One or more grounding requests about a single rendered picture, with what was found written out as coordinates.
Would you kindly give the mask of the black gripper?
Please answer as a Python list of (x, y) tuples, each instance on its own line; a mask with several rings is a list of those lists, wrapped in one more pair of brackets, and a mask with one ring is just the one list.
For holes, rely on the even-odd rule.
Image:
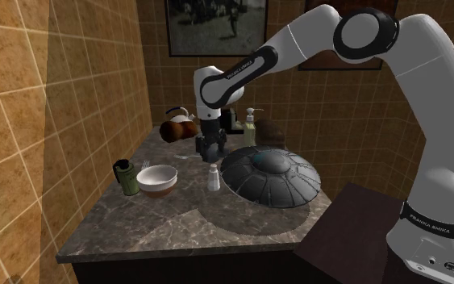
[(196, 153), (200, 155), (203, 161), (206, 161), (207, 147), (212, 144), (217, 145), (217, 157), (225, 157), (230, 153), (230, 149), (225, 147), (227, 142), (227, 134), (221, 128), (219, 119), (200, 120), (202, 135), (195, 137)]

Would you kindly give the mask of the dark brown rounded lump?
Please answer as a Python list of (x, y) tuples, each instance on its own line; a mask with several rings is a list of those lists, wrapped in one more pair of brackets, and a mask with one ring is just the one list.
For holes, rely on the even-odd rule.
[(285, 135), (281, 128), (271, 119), (258, 119), (255, 122), (256, 145), (268, 145), (283, 149), (285, 147)]

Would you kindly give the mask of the dark vanity cabinet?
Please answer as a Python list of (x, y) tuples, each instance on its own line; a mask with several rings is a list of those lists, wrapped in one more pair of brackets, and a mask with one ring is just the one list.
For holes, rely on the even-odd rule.
[(341, 284), (290, 251), (73, 265), (79, 284)]

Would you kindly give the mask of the dark grey ribbed dome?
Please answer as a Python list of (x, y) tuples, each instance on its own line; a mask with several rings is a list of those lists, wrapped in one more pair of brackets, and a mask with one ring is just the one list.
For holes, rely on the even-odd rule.
[(220, 167), (230, 191), (264, 207), (306, 205), (321, 191), (315, 167), (296, 153), (267, 145), (236, 149)]

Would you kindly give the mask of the dark robot stand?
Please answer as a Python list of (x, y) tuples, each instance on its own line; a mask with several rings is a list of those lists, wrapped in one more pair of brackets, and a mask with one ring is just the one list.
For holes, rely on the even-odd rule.
[(386, 243), (401, 205), (397, 198), (348, 183), (295, 254), (343, 284), (431, 284)]

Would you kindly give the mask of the black framed grey wall picture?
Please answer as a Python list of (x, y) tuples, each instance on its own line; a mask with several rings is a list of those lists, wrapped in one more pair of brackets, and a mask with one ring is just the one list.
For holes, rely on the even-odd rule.
[(241, 57), (266, 41), (269, 0), (165, 0), (169, 55)]

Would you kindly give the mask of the black box-shaped appliance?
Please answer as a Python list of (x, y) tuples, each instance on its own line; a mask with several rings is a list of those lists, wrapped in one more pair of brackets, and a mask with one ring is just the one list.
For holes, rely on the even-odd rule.
[(237, 119), (237, 114), (233, 108), (222, 109), (219, 117), (220, 126), (227, 134), (243, 134), (242, 123)]

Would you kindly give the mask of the white salt shaker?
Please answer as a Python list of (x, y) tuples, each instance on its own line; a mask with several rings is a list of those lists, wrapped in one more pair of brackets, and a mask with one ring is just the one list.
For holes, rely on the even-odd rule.
[(207, 180), (207, 189), (210, 191), (218, 191), (221, 188), (219, 171), (216, 164), (211, 164), (208, 180)]

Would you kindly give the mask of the green bottle with black cap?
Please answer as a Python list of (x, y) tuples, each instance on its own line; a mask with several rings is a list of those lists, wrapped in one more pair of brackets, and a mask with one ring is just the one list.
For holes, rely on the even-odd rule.
[(121, 185), (126, 196), (140, 191), (134, 165), (127, 159), (117, 160), (112, 166), (117, 183)]

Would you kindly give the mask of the brown round loaf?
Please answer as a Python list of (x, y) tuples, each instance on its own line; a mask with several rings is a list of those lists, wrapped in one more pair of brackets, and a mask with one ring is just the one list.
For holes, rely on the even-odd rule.
[(197, 134), (198, 129), (193, 121), (180, 123), (165, 121), (160, 126), (160, 136), (167, 143), (189, 139), (195, 137)]

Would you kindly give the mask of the white bowl with brown base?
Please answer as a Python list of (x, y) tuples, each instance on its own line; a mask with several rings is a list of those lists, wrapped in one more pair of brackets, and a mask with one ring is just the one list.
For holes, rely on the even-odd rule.
[(153, 165), (136, 176), (140, 189), (149, 198), (161, 198), (173, 191), (177, 170), (171, 165)]

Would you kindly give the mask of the pale soap dispenser bottle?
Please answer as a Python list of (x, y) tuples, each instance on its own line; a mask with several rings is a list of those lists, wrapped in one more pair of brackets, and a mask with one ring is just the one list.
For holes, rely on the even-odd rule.
[(246, 116), (244, 128), (244, 146), (250, 147), (256, 145), (256, 126), (254, 124), (254, 111), (256, 109), (249, 107), (246, 109), (248, 115)]

